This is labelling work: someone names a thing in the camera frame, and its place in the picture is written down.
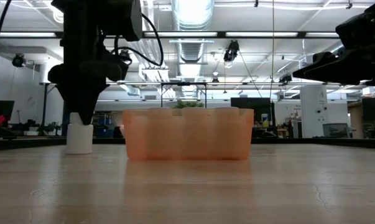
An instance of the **translucent orange bin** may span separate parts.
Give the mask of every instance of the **translucent orange bin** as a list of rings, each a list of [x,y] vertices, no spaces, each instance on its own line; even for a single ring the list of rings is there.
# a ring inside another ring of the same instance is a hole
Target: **translucent orange bin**
[[[254,110],[124,110],[123,124],[132,160],[240,160],[251,150]]]

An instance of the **table surface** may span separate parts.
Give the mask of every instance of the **table surface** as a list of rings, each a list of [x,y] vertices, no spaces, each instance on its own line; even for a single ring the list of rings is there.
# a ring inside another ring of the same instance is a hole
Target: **table surface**
[[[0,151],[0,223],[375,223],[375,149],[252,145],[247,161],[63,151]]]

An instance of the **ceiling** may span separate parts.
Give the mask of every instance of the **ceiling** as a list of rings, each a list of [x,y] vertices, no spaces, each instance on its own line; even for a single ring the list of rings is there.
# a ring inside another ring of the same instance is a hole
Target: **ceiling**
[[[210,30],[216,31],[272,31],[273,10],[268,7],[252,7],[247,3],[254,1],[242,0],[215,0],[215,8]],[[328,0],[275,0],[276,6],[287,7],[322,7]],[[351,0],[354,6],[370,6],[375,0]],[[42,1],[13,1],[13,4],[24,7],[45,7]],[[259,0],[259,5],[270,6],[271,0]],[[0,14],[3,9],[0,3]],[[348,0],[330,1],[328,7],[347,6]],[[173,30],[171,0],[154,1],[154,23],[159,31]],[[274,10],[274,30],[276,31],[330,31],[333,32],[338,24],[350,17],[360,14],[363,8],[333,9],[316,11]],[[61,31],[62,25],[55,22],[51,9],[24,9],[11,6],[7,13],[3,31]],[[170,44],[171,39],[162,39],[164,46],[165,64],[169,68],[169,77],[178,75],[177,48]],[[291,60],[301,59],[303,55],[318,53],[324,50],[334,49],[339,46],[339,40],[335,39],[237,39],[241,55],[237,57],[231,68],[223,66],[223,51],[228,46],[230,39],[208,39],[213,43],[206,44],[206,54],[201,70],[201,76],[208,81],[213,72],[218,72],[219,77],[226,76],[227,82],[249,81],[249,75],[257,82],[269,82],[269,77],[274,78],[285,73],[276,71],[289,64],[288,72],[296,70],[298,62]],[[51,52],[63,56],[58,39],[1,39],[2,47],[45,47]],[[127,45],[122,40],[120,45]],[[113,48],[113,40],[106,40],[105,46]],[[129,71],[137,72],[139,63],[134,60]]]

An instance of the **fluorescent light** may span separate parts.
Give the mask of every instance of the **fluorescent light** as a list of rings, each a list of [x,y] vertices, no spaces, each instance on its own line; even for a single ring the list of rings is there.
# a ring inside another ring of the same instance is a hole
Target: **fluorescent light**
[[[339,37],[336,32],[308,32],[306,37]]]
[[[56,37],[53,32],[2,32],[0,37]]]
[[[342,47],[344,47],[343,44],[337,46],[335,49],[331,50],[331,53],[335,53],[335,52],[339,51],[339,49],[341,49]]]
[[[296,89],[296,88],[299,88],[300,86],[294,86],[294,87],[291,87],[291,88],[289,88],[288,90],[286,90],[285,92],[287,93],[288,91],[291,91],[291,90],[293,90],[293,89]]]
[[[274,37],[296,37],[297,32],[275,32]],[[273,32],[227,32],[227,37],[272,37]]]
[[[208,83],[208,85],[242,85],[243,83],[232,83],[232,82],[219,82],[219,83]]]
[[[170,40],[171,44],[213,44],[213,40]]]
[[[141,83],[133,83],[133,82],[119,82],[120,85],[161,85],[161,83],[156,82],[141,82]]]
[[[155,37],[154,32],[144,33],[146,37]],[[217,32],[158,32],[159,37],[216,37]]]
[[[293,98],[293,97],[295,97],[295,96],[297,96],[297,95],[299,95],[300,94],[300,92],[299,93],[296,93],[296,94],[294,94],[294,95],[292,95],[292,96],[286,96],[286,98]]]

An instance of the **pipe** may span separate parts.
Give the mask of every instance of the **pipe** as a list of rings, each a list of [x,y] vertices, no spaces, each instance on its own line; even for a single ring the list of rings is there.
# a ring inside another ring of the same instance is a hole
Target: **pipe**
[[[172,0],[172,16],[175,30],[203,31],[208,30],[213,16],[214,0]],[[179,63],[202,63],[205,53],[203,43],[177,44]],[[180,64],[179,72],[182,76],[196,79],[201,73],[200,64]],[[193,96],[190,86],[182,87],[185,96]]]

